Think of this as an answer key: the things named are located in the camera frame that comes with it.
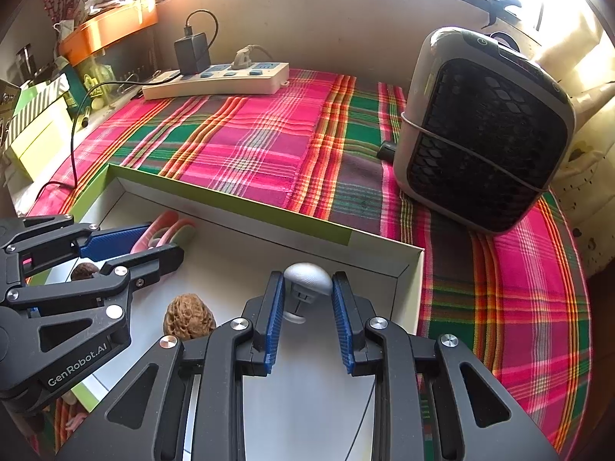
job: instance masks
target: walnut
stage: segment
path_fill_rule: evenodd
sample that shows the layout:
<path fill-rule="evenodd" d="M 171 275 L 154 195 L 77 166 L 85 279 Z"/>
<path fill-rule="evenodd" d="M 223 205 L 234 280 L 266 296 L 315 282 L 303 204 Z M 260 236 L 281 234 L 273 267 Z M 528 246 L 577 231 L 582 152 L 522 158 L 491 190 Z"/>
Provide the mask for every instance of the walnut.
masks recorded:
<path fill-rule="evenodd" d="M 216 329 L 216 321 L 198 296 L 180 294 L 167 307 L 162 329 L 164 334 L 187 341 L 211 334 Z"/>
<path fill-rule="evenodd" d="M 83 262 L 75 267 L 75 269 L 71 272 L 71 280 L 72 281 L 81 281 L 84 279 L 91 279 L 94 277 L 93 274 L 99 272 L 99 268 L 91 264 L 90 262 Z"/>

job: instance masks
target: plaid cloth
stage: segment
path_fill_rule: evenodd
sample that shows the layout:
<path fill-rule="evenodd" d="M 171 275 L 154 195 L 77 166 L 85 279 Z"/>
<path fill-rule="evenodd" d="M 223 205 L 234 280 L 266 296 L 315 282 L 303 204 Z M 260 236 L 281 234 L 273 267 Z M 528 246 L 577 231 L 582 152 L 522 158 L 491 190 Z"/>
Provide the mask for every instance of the plaid cloth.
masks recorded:
<path fill-rule="evenodd" d="M 71 423 L 75 419 L 87 417 L 87 411 L 78 402 L 70 406 L 59 398 L 45 408 L 43 416 L 45 418 L 43 431 L 29 437 L 28 440 L 33 450 L 43 459 L 47 459 L 45 453 L 57 453 L 73 432 Z"/>
<path fill-rule="evenodd" d="M 398 87 L 303 70 L 273 96 L 132 101 L 77 150 L 78 191 L 52 187 L 32 214 L 68 212 L 114 162 L 423 247 L 419 334 L 461 338 L 566 459 L 592 353 L 585 284 L 557 202 L 545 194 L 498 237 L 413 203 L 376 158 L 397 138 L 404 104 Z M 68 160 L 53 179 L 71 182 Z"/>

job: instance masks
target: blue gripper pad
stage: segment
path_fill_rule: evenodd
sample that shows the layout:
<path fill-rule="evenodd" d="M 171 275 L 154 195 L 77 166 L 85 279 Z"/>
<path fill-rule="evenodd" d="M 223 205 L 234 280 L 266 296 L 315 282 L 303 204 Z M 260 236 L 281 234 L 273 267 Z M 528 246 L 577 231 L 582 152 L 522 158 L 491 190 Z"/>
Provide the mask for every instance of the blue gripper pad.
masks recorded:
<path fill-rule="evenodd" d="M 333 314 L 335 316 L 335 327 L 337 328 L 337 338 L 339 338 L 339 349 L 342 353 L 342 361 L 346 366 L 348 374 L 354 369 L 354 353 L 352 351 L 352 331 L 350 328 L 350 320 L 346 311 L 346 304 L 342 297 L 339 281 L 333 276 Z"/>
<path fill-rule="evenodd" d="M 267 333 L 265 335 L 265 369 L 267 374 L 271 373 L 273 364 L 276 363 L 278 355 L 278 343 L 280 341 L 280 330 L 282 329 L 282 312 L 284 311 L 284 276 L 280 276 L 276 286 L 276 295 L 271 305 Z"/>
<path fill-rule="evenodd" d="M 142 225 L 133 229 L 110 229 L 107 233 L 94 234 L 81 248 L 81 257 L 101 262 L 128 254 L 148 227 L 149 225 Z"/>

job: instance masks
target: black fan grille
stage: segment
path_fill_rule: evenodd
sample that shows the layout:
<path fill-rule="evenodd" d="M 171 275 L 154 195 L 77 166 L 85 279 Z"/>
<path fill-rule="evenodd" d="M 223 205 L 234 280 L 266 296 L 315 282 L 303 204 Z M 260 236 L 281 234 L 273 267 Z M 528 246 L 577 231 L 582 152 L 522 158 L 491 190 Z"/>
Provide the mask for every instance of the black fan grille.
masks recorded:
<path fill-rule="evenodd" d="M 423 127 L 542 188 L 567 128 L 553 110 L 491 70 L 455 59 L 440 70 Z M 414 191 L 489 231 L 511 228 L 537 193 L 480 159 L 420 134 L 408 165 Z"/>

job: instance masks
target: yellow box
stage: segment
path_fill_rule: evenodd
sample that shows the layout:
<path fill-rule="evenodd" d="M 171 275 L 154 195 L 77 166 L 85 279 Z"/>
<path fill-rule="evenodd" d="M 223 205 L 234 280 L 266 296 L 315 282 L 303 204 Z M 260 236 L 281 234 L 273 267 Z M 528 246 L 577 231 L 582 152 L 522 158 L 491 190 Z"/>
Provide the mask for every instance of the yellow box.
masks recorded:
<path fill-rule="evenodd" d="M 5 154 L 34 181 L 58 151 L 69 143 L 72 125 L 66 101 L 60 97 L 17 136 Z"/>

